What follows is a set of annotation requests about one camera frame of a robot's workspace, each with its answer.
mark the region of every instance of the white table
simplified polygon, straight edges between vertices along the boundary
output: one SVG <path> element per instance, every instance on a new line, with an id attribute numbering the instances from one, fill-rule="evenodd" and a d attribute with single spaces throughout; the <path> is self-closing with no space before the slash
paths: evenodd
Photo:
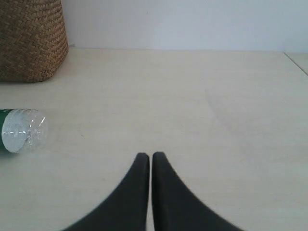
<path id="1" fill-rule="evenodd" d="M 71 49 L 53 79 L 0 98 L 50 124 L 45 149 L 0 155 L 1 231 L 67 227 L 155 151 L 247 231 L 308 227 L 308 76 L 283 53 Z"/>

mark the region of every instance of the black plastic finger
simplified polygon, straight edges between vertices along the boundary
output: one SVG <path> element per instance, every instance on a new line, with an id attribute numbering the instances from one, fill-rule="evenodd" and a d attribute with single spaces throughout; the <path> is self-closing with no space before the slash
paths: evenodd
<path id="1" fill-rule="evenodd" d="M 149 157 L 139 153 L 118 187 L 95 210 L 64 231 L 145 231 Z"/>
<path id="2" fill-rule="evenodd" d="M 152 203 L 155 231 L 240 231 L 185 186 L 164 153 L 153 155 Z"/>

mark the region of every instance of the clear plastic bottle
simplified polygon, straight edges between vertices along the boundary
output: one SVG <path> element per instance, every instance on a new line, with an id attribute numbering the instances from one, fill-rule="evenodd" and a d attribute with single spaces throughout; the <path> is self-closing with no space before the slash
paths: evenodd
<path id="1" fill-rule="evenodd" d="M 47 139 L 48 124 L 36 109 L 0 110 L 0 150 L 10 153 L 32 152 Z"/>

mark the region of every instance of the wicker basket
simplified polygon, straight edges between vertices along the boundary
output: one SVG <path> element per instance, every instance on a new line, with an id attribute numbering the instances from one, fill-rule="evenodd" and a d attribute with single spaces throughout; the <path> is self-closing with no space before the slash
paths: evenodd
<path id="1" fill-rule="evenodd" d="M 61 0 L 0 0 L 0 81 L 47 80 L 67 52 Z"/>

